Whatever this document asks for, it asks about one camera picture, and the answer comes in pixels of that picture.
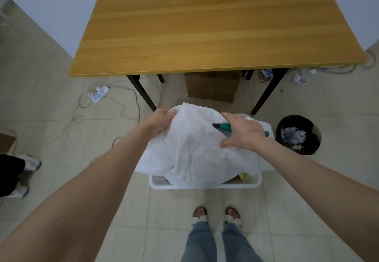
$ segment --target black trash can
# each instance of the black trash can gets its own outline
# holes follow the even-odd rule
[[[301,144],[302,149],[292,149],[291,146],[288,145],[282,137],[282,129],[288,127],[296,127],[297,129],[304,130],[306,132],[306,139]],[[321,132],[318,127],[308,118],[305,118],[301,115],[289,115],[284,117],[279,122],[278,127],[276,128],[275,140],[298,154],[311,155],[314,154],[320,147]]]

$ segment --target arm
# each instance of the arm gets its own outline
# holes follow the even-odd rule
[[[262,126],[223,113],[232,136],[220,147],[237,146],[267,160],[318,216],[364,261],[379,257],[379,192],[326,168],[265,137]]]
[[[47,198],[0,246],[2,261],[94,261],[148,142],[175,114],[157,109]]]

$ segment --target wooden table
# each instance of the wooden table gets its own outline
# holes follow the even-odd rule
[[[254,115],[288,68],[365,61],[334,0],[97,0],[69,75],[127,75],[155,110],[140,74],[272,68]]]

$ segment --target white laundry basket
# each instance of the white laundry basket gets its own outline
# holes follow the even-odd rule
[[[242,183],[223,183],[219,186],[211,188],[256,188],[262,183],[262,173],[258,172],[256,176],[248,175]],[[153,189],[193,189],[192,187],[180,187],[170,184],[166,178],[162,176],[149,175],[149,184]]]

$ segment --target hand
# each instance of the hand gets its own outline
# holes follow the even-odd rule
[[[168,126],[175,115],[176,110],[168,113],[168,109],[157,108],[157,110],[154,111],[144,122],[144,124],[151,130],[150,139],[157,137],[157,135]]]
[[[263,127],[254,120],[248,120],[236,114],[222,113],[229,121],[232,128],[232,136],[221,142],[220,147],[236,146],[256,151],[259,143],[266,138]]]

